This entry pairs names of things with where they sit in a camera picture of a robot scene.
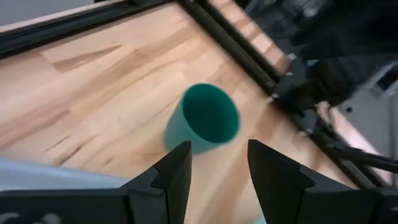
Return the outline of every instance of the teal cup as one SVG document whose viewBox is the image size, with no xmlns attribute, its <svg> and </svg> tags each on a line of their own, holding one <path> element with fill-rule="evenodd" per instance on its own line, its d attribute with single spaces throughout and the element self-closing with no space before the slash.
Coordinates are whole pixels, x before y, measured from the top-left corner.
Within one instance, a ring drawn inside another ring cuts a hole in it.
<svg viewBox="0 0 398 224">
<path fill-rule="evenodd" d="M 167 123 L 164 142 L 172 150 L 182 141 L 191 141 L 192 152 L 199 154 L 232 140 L 239 127 L 239 112 L 228 94 L 200 83 L 183 94 Z"/>
</svg>

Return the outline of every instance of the metal frame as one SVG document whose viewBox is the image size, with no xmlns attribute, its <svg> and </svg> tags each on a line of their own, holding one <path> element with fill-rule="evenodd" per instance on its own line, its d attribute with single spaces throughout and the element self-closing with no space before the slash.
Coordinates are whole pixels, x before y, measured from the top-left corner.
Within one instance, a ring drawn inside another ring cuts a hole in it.
<svg viewBox="0 0 398 224">
<path fill-rule="evenodd" d="M 201 27 L 219 43 L 222 48 L 244 69 L 244 71 L 270 96 L 277 99 L 275 89 L 281 82 L 278 72 L 269 65 L 261 54 L 227 21 L 218 10 L 206 0 L 176 0 Z M 0 34 L 0 58 L 19 54 L 26 50 L 48 44 L 64 37 L 83 32 L 108 22 L 131 16 L 169 1 L 157 2 L 146 6 L 138 6 L 133 2 L 121 2 L 50 21 L 10 30 Z M 294 72 L 305 72 L 305 65 L 299 59 L 294 61 Z M 319 115 L 312 113 L 317 119 L 314 131 L 308 131 L 297 113 L 287 110 L 283 104 L 275 100 L 291 120 L 302 130 L 307 131 L 309 138 L 359 187 L 388 186 L 370 168 L 357 166 L 344 161 L 330 153 L 323 134 L 332 136 L 335 141 L 348 146 L 335 132 L 330 129 Z"/>
</svg>

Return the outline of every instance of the green cup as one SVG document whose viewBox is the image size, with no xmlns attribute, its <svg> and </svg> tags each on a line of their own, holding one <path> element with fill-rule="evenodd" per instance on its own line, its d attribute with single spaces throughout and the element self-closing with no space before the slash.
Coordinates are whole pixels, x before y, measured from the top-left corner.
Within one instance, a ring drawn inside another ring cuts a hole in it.
<svg viewBox="0 0 398 224">
<path fill-rule="evenodd" d="M 232 140 L 239 127 L 239 112 L 228 94 L 214 85 L 196 84 L 175 108 L 165 130 L 165 146 L 172 150 L 188 140 L 194 154 L 206 152 Z"/>
</svg>

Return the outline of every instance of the wooden surface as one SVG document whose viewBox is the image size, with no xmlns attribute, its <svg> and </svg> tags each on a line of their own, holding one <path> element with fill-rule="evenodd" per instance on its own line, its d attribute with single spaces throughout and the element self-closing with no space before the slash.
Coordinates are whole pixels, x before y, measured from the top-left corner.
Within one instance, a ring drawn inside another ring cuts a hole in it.
<svg viewBox="0 0 398 224">
<path fill-rule="evenodd" d="M 286 68 L 238 6 L 213 3 Z M 259 215 L 246 158 L 251 138 L 354 187 L 175 3 L 0 61 L 0 157 L 133 178 L 165 155 L 169 116 L 198 82 L 232 97 L 242 128 L 230 144 L 194 156 L 186 223 L 251 223 Z"/>
</svg>

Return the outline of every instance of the black metal rail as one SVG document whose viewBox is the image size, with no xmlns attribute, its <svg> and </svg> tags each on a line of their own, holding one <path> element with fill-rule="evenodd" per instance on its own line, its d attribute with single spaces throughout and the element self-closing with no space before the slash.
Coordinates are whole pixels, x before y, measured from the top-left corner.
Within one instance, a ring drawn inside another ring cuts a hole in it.
<svg viewBox="0 0 398 224">
<path fill-rule="evenodd" d="M 137 14 L 161 4 L 119 2 L 0 33 L 0 59 Z"/>
</svg>

